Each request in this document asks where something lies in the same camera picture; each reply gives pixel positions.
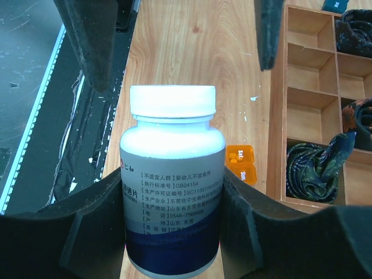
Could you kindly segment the white cap pill bottle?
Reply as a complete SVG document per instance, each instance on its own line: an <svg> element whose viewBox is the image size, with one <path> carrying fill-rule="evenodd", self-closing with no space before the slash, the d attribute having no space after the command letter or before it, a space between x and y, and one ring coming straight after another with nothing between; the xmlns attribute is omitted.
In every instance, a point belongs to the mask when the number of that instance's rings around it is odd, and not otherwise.
<svg viewBox="0 0 372 279"><path fill-rule="evenodd" d="M211 85L134 85L120 140L130 262L150 278L192 278L219 248L226 141Z"/></svg>

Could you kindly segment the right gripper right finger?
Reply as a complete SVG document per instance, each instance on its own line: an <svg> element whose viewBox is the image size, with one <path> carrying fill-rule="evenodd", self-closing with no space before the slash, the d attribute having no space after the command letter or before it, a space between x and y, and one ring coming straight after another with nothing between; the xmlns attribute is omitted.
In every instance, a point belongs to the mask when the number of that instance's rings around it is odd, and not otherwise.
<svg viewBox="0 0 372 279"><path fill-rule="evenodd" d="M371 207L306 214L224 171L220 247L225 278L370 278Z"/></svg>

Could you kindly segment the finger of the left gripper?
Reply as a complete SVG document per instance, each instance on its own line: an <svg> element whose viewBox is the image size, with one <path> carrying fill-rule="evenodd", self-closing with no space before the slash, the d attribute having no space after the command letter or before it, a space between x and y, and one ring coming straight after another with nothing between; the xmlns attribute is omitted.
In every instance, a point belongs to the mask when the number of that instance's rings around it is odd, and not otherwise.
<svg viewBox="0 0 372 279"><path fill-rule="evenodd" d="M78 63L90 86L107 90L115 34L128 30L134 1L55 0Z"/></svg>
<svg viewBox="0 0 372 279"><path fill-rule="evenodd" d="M284 0L254 0L257 53L260 70L271 70L276 62Z"/></svg>

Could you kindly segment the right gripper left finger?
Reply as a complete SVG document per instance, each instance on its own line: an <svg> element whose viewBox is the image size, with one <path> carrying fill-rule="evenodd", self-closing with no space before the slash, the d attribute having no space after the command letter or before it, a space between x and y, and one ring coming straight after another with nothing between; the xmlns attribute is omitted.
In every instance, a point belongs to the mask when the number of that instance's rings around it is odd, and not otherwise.
<svg viewBox="0 0 372 279"><path fill-rule="evenodd" d="M125 243L117 169L37 212L1 216L1 278L119 278Z"/></svg>

